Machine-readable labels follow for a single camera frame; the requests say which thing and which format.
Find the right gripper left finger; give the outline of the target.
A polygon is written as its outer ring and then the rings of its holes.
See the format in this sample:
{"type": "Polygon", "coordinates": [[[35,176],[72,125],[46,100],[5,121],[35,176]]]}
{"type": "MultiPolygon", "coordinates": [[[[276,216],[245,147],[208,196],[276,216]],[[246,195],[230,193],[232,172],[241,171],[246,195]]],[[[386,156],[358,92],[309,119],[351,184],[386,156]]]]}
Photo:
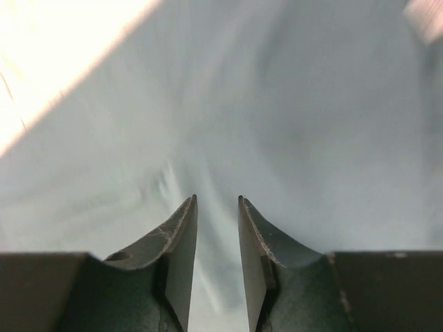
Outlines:
{"type": "Polygon", "coordinates": [[[197,198],[104,260],[87,252],[1,255],[2,331],[186,331],[197,198]]]}

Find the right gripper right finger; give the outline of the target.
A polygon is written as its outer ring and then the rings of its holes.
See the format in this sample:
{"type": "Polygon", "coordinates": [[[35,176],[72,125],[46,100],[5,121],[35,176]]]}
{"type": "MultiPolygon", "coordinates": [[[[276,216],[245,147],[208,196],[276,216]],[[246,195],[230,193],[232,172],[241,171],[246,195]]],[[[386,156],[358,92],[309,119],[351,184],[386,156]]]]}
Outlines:
{"type": "Polygon", "coordinates": [[[441,331],[440,251],[316,252],[238,198],[252,331],[441,331]]]}

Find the blue t shirt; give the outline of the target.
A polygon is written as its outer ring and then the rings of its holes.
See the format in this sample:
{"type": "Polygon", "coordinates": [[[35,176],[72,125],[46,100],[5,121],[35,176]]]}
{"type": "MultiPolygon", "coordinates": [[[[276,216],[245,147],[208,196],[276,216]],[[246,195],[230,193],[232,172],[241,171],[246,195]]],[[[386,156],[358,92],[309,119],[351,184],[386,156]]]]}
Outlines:
{"type": "Polygon", "coordinates": [[[2,1],[1,249],[106,257],[199,199],[191,331],[246,331],[237,197],[442,248],[442,34],[409,1],[2,1]]]}

